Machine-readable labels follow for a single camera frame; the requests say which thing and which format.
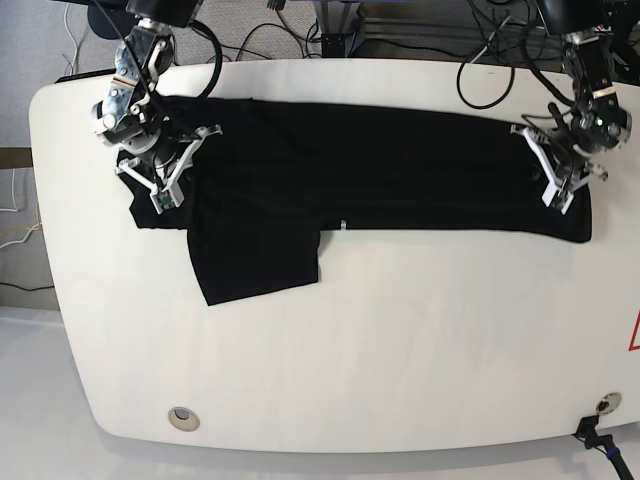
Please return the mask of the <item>metal table grommet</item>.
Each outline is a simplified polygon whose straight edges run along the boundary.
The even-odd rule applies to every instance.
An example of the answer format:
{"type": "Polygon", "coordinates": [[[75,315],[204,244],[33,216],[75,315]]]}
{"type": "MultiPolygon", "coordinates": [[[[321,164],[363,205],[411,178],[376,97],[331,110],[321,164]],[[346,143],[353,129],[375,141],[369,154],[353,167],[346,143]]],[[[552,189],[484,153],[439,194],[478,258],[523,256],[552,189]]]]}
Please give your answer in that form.
{"type": "Polygon", "coordinates": [[[622,395],[619,392],[610,392],[603,396],[596,406],[598,415],[608,415],[619,408],[622,395]]]}
{"type": "Polygon", "coordinates": [[[194,432],[200,427],[200,419],[192,410],[174,407],[168,412],[169,423],[179,431],[194,432]]]}

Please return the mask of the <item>black flat bar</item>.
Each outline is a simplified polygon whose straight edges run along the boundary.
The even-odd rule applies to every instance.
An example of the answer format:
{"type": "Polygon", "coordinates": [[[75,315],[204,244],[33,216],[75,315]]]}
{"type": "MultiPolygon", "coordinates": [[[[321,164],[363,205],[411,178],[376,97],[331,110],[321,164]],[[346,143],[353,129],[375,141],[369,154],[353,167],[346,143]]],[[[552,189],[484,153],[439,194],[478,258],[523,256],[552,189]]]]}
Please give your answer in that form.
{"type": "Polygon", "coordinates": [[[59,83],[70,82],[75,80],[90,79],[90,78],[95,78],[95,77],[100,77],[105,75],[113,75],[113,73],[114,73],[113,69],[106,69],[106,70],[96,70],[96,71],[90,71],[90,72],[79,73],[79,74],[65,75],[58,78],[54,83],[59,84],[59,83]]]}

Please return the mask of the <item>red warning triangle sticker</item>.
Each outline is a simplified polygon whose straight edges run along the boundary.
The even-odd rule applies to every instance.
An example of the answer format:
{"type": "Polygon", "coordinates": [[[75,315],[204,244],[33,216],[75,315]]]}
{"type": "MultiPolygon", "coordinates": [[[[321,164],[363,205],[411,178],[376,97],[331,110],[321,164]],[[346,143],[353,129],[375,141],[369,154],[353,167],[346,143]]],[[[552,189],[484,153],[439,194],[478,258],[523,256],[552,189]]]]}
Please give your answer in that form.
{"type": "Polygon", "coordinates": [[[631,335],[629,348],[628,348],[629,351],[636,351],[640,349],[639,326],[640,326],[640,312],[638,313],[635,324],[634,324],[634,329],[631,335]]]}

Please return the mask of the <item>aluminium frame post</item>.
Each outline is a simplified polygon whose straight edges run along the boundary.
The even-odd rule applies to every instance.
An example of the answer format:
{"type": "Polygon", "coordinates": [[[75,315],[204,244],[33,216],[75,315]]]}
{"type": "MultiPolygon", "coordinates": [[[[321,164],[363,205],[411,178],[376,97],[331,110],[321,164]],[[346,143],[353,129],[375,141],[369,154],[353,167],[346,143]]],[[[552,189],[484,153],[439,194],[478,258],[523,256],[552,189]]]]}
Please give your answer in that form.
{"type": "Polygon", "coordinates": [[[363,1],[313,1],[324,59],[349,58],[358,42],[363,1]]]}

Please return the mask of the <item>black T-shirt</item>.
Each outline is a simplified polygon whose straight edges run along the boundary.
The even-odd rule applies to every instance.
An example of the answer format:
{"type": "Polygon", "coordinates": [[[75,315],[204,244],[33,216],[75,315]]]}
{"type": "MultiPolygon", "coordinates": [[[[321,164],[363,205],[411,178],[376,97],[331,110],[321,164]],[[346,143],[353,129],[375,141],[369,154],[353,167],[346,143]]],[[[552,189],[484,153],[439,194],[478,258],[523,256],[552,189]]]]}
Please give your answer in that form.
{"type": "Polygon", "coordinates": [[[497,230],[583,244],[591,198],[545,206],[544,174],[507,122],[374,106],[172,97],[211,135],[157,213],[123,177],[141,229],[179,229],[208,305],[314,284],[332,230],[497,230]]]}

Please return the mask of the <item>left metal table grommet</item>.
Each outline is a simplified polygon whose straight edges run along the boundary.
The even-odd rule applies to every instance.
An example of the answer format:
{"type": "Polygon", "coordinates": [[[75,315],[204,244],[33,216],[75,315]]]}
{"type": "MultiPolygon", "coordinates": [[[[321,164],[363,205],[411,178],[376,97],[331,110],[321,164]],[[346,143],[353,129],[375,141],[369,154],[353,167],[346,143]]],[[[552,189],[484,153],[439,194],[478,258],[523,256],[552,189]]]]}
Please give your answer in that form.
{"type": "Polygon", "coordinates": [[[192,410],[174,407],[168,412],[169,423],[179,431],[194,432],[200,427],[200,419],[192,410]]]}

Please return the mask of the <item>right metal table grommet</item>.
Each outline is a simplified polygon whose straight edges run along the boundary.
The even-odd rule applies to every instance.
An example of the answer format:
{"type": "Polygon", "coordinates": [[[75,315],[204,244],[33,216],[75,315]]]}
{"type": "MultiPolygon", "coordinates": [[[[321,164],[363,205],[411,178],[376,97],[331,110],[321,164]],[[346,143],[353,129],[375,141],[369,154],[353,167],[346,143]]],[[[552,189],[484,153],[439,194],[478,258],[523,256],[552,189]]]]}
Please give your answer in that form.
{"type": "Polygon", "coordinates": [[[608,415],[619,408],[622,395],[619,392],[610,392],[603,396],[596,406],[598,415],[608,415]]]}

